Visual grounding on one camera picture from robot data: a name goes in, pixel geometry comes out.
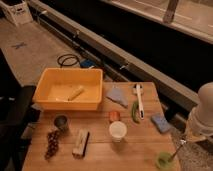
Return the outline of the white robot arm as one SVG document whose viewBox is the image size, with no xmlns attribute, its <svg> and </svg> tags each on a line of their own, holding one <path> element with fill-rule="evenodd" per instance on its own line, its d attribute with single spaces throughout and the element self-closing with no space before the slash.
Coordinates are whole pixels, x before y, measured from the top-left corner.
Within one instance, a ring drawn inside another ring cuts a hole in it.
<svg viewBox="0 0 213 171">
<path fill-rule="evenodd" d="M 213 82 L 199 89 L 198 98 L 186 122 L 184 135 L 188 142 L 204 141 L 213 136 Z"/>
</svg>

